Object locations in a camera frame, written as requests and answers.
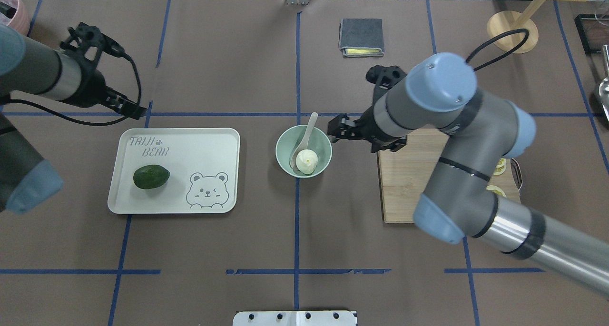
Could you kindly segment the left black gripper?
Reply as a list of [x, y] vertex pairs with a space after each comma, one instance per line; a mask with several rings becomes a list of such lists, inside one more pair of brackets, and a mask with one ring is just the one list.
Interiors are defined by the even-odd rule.
[[84, 75], [85, 80], [79, 89], [71, 96], [72, 106], [87, 109], [95, 105], [102, 105], [115, 113], [127, 118], [138, 120], [143, 117], [147, 109], [140, 105], [142, 87], [137, 66], [132, 66], [136, 84], [138, 86], [138, 98], [136, 102], [105, 83], [104, 75], [99, 70], [94, 70], [90, 75]]

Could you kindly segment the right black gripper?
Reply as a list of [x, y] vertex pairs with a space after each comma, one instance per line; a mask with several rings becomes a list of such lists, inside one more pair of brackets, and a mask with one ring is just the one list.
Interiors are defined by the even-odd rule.
[[374, 118], [374, 108], [369, 107], [363, 115], [352, 121], [346, 113], [341, 113], [328, 122], [327, 132], [331, 143], [341, 140], [359, 141], [365, 140], [371, 144], [371, 153], [383, 150], [398, 152], [407, 145], [407, 136], [393, 137], [382, 131]]

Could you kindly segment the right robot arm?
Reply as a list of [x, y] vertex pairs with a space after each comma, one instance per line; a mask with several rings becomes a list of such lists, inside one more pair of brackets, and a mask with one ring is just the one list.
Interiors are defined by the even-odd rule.
[[450, 244], [480, 239], [608, 296], [606, 242], [487, 189], [500, 159], [532, 144], [529, 113], [479, 88], [473, 68], [454, 53], [434, 54], [407, 73], [377, 65], [366, 79], [375, 85], [372, 105], [357, 120], [334, 117], [331, 142], [365, 140], [373, 153], [396, 152], [416, 129], [448, 136], [414, 210], [417, 227]]

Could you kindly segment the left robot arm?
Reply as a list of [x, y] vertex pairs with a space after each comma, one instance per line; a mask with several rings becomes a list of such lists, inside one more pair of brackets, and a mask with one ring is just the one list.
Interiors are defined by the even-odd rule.
[[[125, 59], [133, 69], [138, 93], [143, 92], [137, 66], [124, 48], [94, 25], [80, 23], [68, 29], [58, 49], [1, 27], [1, 105], [22, 104], [83, 126], [112, 126], [146, 113], [141, 97], [135, 102], [107, 86], [98, 70], [103, 53]], [[48, 107], [14, 99], [15, 91], [87, 109], [102, 105], [120, 115], [110, 122], [87, 122]], [[63, 187], [52, 164], [32, 146], [4, 115], [1, 116], [1, 210], [22, 215], [39, 206]]]

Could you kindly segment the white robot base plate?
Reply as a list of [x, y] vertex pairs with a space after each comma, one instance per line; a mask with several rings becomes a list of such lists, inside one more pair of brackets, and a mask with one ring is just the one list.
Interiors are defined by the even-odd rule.
[[356, 311], [241, 311], [236, 313], [233, 326], [357, 326]]

